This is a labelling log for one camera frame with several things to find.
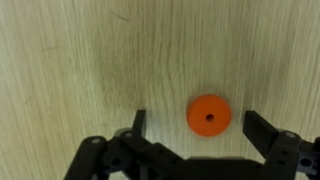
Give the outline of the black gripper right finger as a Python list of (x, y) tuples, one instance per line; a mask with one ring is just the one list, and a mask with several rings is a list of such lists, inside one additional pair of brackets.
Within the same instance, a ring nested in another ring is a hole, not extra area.
[(262, 180), (294, 180), (297, 172), (309, 180), (320, 180), (320, 137), (313, 142), (279, 130), (255, 111), (246, 111), (243, 134), (265, 159)]

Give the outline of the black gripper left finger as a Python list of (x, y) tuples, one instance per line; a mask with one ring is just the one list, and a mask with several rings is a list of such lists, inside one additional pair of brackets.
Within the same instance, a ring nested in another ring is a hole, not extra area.
[(209, 175), (160, 143), (145, 139), (146, 111), (136, 112), (131, 128), (111, 140), (85, 138), (63, 180), (108, 180), (122, 171), (130, 180), (209, 180)]

